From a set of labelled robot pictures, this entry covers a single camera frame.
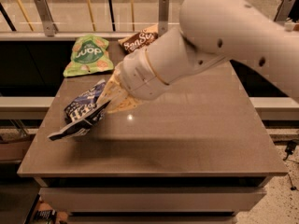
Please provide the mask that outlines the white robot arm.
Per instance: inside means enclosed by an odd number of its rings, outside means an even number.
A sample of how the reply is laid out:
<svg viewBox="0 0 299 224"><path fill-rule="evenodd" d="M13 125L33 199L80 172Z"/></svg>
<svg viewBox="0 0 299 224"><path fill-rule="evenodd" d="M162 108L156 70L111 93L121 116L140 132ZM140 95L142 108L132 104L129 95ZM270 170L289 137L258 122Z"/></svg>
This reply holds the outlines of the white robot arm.
<svg viewBox="0 0 299 224"><path fill-rule="evenodd" d="M229 60L299 98L299 34L245 0L184 0L179 26L125 56L97 103L110 110L154 100L177 80Z"/></svg>

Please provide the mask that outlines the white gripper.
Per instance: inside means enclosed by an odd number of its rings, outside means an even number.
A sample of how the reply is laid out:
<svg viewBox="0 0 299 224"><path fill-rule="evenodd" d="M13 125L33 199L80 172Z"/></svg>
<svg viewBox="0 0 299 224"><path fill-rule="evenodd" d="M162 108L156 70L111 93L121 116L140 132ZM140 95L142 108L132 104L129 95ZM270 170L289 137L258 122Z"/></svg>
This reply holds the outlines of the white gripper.
<svg viewBox="0 0 299 224"><path fill-rule="evenodd" d="M138 49L118 64L97 103L108 103L108 113L121 112L142 105L142 100L156 99L168 88L169 85L151 67L148 51ZM127 91L133 97L127 97Z"/></svg>

